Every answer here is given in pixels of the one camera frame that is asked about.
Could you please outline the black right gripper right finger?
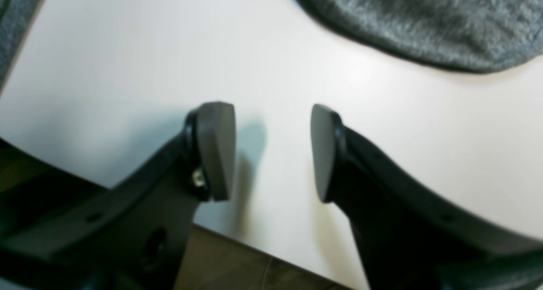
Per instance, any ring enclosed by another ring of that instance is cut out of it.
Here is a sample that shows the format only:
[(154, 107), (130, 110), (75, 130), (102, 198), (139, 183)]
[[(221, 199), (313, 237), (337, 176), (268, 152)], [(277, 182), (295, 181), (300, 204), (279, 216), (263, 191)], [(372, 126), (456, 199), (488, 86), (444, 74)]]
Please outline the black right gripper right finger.
[(372, 290), (535, 290), (542, 240), (434, 193), (322, 104), (311, 112), (316, 191), (347, 217)]

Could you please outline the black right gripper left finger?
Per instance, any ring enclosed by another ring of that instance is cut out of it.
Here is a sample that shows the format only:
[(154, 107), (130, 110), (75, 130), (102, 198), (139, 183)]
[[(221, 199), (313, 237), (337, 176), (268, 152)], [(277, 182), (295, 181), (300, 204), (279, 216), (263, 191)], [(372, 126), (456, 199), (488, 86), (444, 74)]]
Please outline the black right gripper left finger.
[(182, 130), (107, 189), (1, 141), (1, 279), (30, 290), (171, 290), (201, 203), (229, 199), (232, 104)]

